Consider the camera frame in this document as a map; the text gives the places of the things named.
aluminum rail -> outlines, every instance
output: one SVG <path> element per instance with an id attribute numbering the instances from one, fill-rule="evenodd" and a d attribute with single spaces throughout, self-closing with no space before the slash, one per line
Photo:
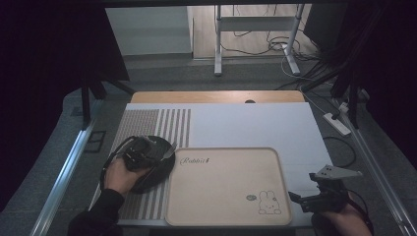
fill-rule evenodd
<path id="1" fill-rule="evenodd" d="M 96 117 L 102 105 L 102 100 L 96 100 L 91 108 L 91 120 L 89 126 L 85 130 L 81 130 L 74 142 L 73 147 L 65 161 L 61 172 L 59 173 L 54 186 L 43 206 L 42 211 L 37 218 L 37 221 L 30 233 L 30 236 L 46 235 L 49 226 L 52 223 L 53 217 L 61 204 L 61 200 L 67 190 L 68 184 L 71 181 L 73 172 L 77 166 L 80 156 L 83 154 L 84 147 L 87 144 L 89 135 L 94 127 Z"/>
<path id="2" fill-rule="evenodd" d="M 416 228 L 413 222 L 411 221 L 411 218 L 406 208 L 402 204 L 401 199 L 395 192 L 394 188 L 389 183 L 386 175 L 384 174 L 383 170 L 378 164 L 376 157 L 369 149 L 365 139 L 361 134 L 361 131 L 356 130 L 353 127 L 346 114 L 340 113 L 340 117 L 351 130 L 353 138 L 352 140 L 355 143 L 356 147 L 359 148 L 359 151 L 363 156 L 363 160 L 368 166 L 368 170 L 370 171 L 377 187 L 380 189 L 380 193 L 386 201 L 396 223 L 399 226 L 399 229 L 402 231 L 402 234 L 409 236 L 417 236 Z"/>

white table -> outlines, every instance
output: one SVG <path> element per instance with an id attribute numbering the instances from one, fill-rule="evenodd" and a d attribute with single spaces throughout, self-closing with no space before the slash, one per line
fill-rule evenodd
<path id="1" fill-rule="evenodd" d="M 288 191 L 316 195 L 309 173 L 331 164 L 307 102 L 291 103 L 129 103 L 113 148 L 131 135 L 158 135 L 179 148 L 274 148 Z M 122 225 L 168 226 L 164 220 L 167 181 L 142 196 L 129 195 Z M 309 213 L 291 203 L 289 227 L 311 226 Z"/>

white wall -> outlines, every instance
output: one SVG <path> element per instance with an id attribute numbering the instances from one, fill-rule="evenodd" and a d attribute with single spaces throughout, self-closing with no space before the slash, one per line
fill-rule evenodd
<path id="1" fill-rule="evenodd" d="M 187 7 L 106 9 L 122 55 L 191 53 Z"/>

tray rim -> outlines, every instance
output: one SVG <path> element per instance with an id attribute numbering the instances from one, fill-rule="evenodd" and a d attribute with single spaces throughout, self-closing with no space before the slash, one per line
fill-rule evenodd
<path id="1" fill-rule="evenodd" d="M 288 219 L 284 223 L 276 224 L 276 225 L 271 225 L 271 224 L 243 224 L 243 223 L 242 224 L 216 224 L 216 225 L 212 225 L 212 224 L 182 224 L 182 223 L 179 224 L 179 223 L 172 223 L 172 221 L 170 221 L 170 219 L 168 217 L 168 209 L 169 209 L 169 196 L 170 196 L 170 193 L 171 193 L 171 181 L 172 181 L 171 175 L 174 172 L 176 165 L 179 163 L 179 161 L 176 160 L 174 168 L 172 169 L 172 172 L 169 175 L 169 179 L 168 179 L 169 185 L 168 185 L 168 191 L 167 191 L 166 210 L 165 210 L 165 217 L 164 218 L 165 218 L 165 221 L 169 225 L 171 225 L 171 226 L 190 226 L 190 227 L 201 227 L 201 226 L 210 226 L 210 227 L 215 227 L 215 226 L 222 226 L 222 227 L 223 226 L 274 227 L 274 226 L 276 226 L 276 227 L 282 227 L 282 226 L 287 226 L 291 223 L 291 221 L 293 219 L 292 204 L 291 204 L 289 196 L 288 196 L 288 189 L 287 189 L 285 178 L 284 178 L 284 175 L 283 175 L 283 172 L 282 172 L 282 165 L 281 165 L 281 161 L 280 161 L 280 158 L 279 158 L 279 154 L 278 154 L 278 152 L 276 151 L 275 148 L 273 148 L 273 147 L 179 147 L 175 150 L 175 158 L 178 158 L 179 155 L 177 154 L 177 152 L 179 152 L 179 151 L 207 150 L 207 149 L 209 149 L 209 150 L 215 150 L 215 149 L 221 149 L 221 150 L 267 149 L 267 150 L 272 151 L 274 153 L 274 155 L 276 156 L 278 168 L 280 170 L 278 172 L 279 172 L 279 175 L 280 175 L 281 180 L 282 180 L 282 187 L 283 187 L 284 192 L 286 193 L 284 196 L 285 196 L 286 201 L 288 202 Z"/>

black curtain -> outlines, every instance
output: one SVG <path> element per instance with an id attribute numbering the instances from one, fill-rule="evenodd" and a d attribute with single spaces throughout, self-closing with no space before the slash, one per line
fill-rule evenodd
<path id="1" fill-rule="evenodd" d="M 367 108 L 417 168 L 417 4 L 391 1 L 360 57 Z"/>
<path id="2" fill-rule="evenodd" d="M 3 210 L 55 128 L 63 98 L 82 79 L 100 81 L 98 72 L 129 77 L 102 7 L 2 1 L 0 30 Z"/>

